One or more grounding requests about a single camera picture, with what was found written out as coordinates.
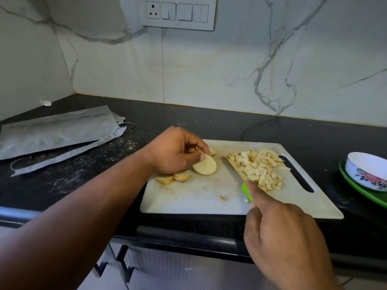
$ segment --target marble wall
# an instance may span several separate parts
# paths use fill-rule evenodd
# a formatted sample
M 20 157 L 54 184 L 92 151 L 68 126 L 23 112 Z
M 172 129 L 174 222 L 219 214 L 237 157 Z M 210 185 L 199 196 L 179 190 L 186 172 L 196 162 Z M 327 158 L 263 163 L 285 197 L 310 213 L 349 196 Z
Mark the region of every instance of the marble wall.
M 46 0 L 0 0 L 0 120 L 71 95 Z
M 218 0 L 213 32 L 48 3 L 76 92 L 387 126 L 387 0 Z

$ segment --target floral bowl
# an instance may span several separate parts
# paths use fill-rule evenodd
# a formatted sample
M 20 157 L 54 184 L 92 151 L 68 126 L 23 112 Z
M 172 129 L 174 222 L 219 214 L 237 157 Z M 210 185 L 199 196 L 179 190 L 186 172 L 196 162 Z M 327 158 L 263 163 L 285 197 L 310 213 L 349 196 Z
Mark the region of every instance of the floral bowl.
M 387 192 L 387 160 L 368 153 L 350 153 L 345 164 L 348 176 L 356 183 Z

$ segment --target cabinet handle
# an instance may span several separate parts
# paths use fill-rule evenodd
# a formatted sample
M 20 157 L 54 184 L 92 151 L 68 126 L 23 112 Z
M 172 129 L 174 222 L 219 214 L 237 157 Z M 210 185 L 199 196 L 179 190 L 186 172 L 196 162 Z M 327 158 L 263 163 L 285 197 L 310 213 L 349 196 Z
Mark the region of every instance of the cabinet handle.
M 116 258 L 116 260 L 121 263 L 122 268 L 125 272 L 125 283 L 130 282 L 130 279 L 131 279 L 133 271 L 134 271 L 134 267 L 127 267 L 125 264 L 125 261 L 123 260 L 125 255 L 126 255 L 126 252 L 128 251 L 128 248 L 129 248 L 128 245 L 121 246 L 120 251 L 119 251 L 117 258 Z
M 100 265 L 95 264 L 94 269 L 95 269 L 95 271 L 97 272 L 97 274 L 99 275 L 100 278 L 101 278 L 101 276 L 103 274 L 103 271 L 105 270 L 107 265 L 108 265 L 107 261 L 101 262 Z

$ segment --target left forearm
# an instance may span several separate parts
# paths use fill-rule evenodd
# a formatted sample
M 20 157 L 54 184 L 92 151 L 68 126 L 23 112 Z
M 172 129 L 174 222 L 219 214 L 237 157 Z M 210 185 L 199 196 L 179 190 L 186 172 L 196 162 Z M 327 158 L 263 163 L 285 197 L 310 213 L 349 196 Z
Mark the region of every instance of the left forearm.
M 33 285 L 45 288 L 71 275 L 70 269 L 82 268 L 79 263 L 98 260 L 122 216 L 152 174 L 152 166 L 137 152 L 2 239 L 0 288 L 6 289 L 9 283 L 14 289 L 31 287 L 29 277 L 36 280 L 42 273 L 50 273 L 50 281 L 37 280 Z M 12 277 L 13 273 L 19 276 L 21 271 L 24 279 Z

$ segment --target person's left hand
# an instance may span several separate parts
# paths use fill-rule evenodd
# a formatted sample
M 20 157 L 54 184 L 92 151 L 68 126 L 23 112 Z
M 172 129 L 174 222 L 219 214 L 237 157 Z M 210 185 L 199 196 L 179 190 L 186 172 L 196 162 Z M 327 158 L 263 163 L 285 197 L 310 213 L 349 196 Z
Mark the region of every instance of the person's left hand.
M 169 127 L 139 153 L 148 160 L 155 173 L 172 174 L 205 159 L 196 147 L 206 154 L 210 153 L 206 143 L 198 136 L 181 127 Z

